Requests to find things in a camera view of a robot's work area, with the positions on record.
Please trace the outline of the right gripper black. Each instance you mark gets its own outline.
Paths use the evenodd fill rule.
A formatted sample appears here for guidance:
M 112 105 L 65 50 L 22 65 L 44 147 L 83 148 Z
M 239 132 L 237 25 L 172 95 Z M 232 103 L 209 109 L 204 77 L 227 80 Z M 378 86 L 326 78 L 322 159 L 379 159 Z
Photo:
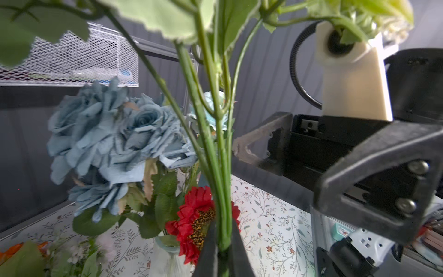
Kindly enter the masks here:
M 443 206 L 443 127 L 277 112 L 233 142 L 241 162 L 314 193 L 322 214 L 398 244 Z

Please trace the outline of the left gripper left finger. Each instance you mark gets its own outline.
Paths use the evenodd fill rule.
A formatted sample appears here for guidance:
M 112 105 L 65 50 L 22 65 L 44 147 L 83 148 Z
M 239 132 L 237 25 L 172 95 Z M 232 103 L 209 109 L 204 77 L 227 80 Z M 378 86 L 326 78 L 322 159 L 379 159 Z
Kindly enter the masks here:
M 218 246 L 216 222 L 211 222 L 192 277 L 216 277 L 218 274 Z

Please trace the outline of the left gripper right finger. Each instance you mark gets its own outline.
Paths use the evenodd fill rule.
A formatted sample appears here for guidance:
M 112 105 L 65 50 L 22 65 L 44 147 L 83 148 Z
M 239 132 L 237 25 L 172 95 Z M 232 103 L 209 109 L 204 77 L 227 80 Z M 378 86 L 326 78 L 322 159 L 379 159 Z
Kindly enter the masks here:
M 255 277 L 236 221 L 233 221 L 228 269 L 230 277 Z

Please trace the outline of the clear glass vase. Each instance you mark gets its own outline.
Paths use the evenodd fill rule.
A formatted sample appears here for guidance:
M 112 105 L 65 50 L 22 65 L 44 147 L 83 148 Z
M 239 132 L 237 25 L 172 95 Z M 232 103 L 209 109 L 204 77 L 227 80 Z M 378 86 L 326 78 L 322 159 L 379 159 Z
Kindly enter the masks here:
M 191 264 L 185 264 L 185 257 L 180 256 L 180 247 L 173 247 L 163 242 L 164 236 L 155 237 L 150 277 L 190 277 Z

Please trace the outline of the red gerbera flower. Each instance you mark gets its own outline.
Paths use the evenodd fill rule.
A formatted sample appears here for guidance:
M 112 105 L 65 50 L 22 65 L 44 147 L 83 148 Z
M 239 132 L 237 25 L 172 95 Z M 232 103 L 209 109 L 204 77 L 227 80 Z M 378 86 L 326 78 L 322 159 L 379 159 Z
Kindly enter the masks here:
M 168 234 L 180 244 L 179 256 L 185 264 L 196 265 L 204 246 L 211 222 L 216 218 L 211 188 L 193 187 L 184 197 L 177 213 L 178 219 L 165 224 Z

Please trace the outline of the dusty blue rose bunch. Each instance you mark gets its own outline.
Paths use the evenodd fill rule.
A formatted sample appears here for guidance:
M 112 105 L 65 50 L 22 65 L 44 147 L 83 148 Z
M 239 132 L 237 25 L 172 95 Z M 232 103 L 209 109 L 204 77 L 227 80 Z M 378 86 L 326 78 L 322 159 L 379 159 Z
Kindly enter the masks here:
M 73 179 L 68 193 L 77 204 L 73 229 L 88 237 L 126 218 L 147 226 L 143 212 L 153 202 L 159 172 L 197 161 L 174 110 L 147 95 L 131 98 L 117 78 L 63 97 L 48 130 L 51 181 Z

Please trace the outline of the white pink flower bunch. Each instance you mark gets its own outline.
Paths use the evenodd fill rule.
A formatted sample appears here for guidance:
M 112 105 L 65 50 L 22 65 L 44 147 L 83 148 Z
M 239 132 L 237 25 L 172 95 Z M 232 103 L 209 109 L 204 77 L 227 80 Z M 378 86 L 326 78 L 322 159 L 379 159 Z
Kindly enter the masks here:
M 233 114 L 238 72 L 229 52 L 251 18 L 271 29 L 325 20 L 346 45 L 378 34 L 405 40 L 414 26 L 409 1 L 2 1 L 1 64 L 14 67 L 36 38 L 57 43 L 67 32 L 87 40 L 88 21 L 107 17 L 125 37 L 119 18 L 159 32 L 175 45 L 197 113 L 203 145 L 191 142 L 210 181 L 216 204 L 218 249 L 231 245 L 230 199 Z

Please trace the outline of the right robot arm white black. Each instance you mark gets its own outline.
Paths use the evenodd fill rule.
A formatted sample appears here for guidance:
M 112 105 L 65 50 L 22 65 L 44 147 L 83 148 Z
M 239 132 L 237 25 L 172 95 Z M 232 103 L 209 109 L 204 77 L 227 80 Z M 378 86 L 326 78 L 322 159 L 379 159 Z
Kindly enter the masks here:
M 241 161 L 314 193 L 322 277 L 443 273 L 422 243 L 443 209 L 443 52 L 343 45 L 327 21 L 297 37 L 289 71 L 321 115 L 277 112 L 234 140 Z

